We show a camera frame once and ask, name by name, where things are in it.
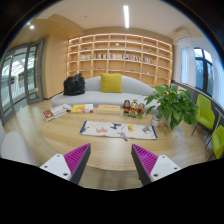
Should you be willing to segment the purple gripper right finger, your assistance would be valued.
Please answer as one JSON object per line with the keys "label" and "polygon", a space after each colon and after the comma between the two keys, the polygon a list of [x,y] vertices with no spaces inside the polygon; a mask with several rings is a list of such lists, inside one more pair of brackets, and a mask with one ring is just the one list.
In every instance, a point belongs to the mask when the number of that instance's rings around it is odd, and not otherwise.
{"label": "purple gripper right finger", "polygon": [[156,156],[136,144],[132,145],[131,155],[143,186],[180,170],[166,155]]}

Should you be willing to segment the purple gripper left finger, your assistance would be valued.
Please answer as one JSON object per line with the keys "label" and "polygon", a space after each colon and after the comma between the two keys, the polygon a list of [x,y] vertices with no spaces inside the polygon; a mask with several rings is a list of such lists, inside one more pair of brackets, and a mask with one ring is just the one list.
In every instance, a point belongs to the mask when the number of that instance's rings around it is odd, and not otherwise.
{"label": "purple gripper left finger", "polygon": [[91,145],[85,144],[65,155],[55,154],[41,166],[41,169],[79,184],[90,154]]}

